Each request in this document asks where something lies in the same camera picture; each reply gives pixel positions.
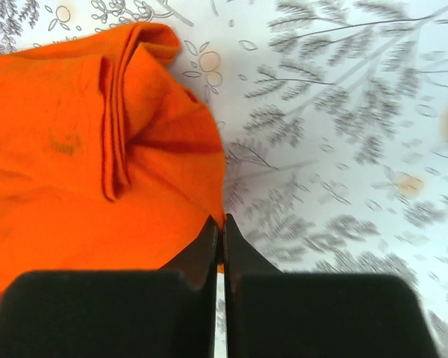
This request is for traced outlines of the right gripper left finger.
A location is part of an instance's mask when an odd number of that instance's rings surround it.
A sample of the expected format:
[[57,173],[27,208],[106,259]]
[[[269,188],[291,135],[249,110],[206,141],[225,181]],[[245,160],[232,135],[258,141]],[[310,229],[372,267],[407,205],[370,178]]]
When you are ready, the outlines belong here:
[[155,271],[30,271],[0,300],[0,357],[212,357],[219,230]]

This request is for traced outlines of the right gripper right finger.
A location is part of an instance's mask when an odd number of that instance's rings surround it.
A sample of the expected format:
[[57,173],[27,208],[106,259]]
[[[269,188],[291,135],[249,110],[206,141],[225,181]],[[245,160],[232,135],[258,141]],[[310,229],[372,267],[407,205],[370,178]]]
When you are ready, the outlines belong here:
[[436,357],[417,296],[373,273],[284,273],[228,216],[223,228],[230,357]]

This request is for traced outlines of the orange t shirt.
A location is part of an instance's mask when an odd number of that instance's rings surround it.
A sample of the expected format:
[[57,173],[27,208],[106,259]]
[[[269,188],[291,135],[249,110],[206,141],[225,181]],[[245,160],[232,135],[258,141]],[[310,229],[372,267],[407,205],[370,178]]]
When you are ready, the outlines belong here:
[[214,118],[164,24],[0,54],[0,299],[35,270],[158,269],[225,220]]

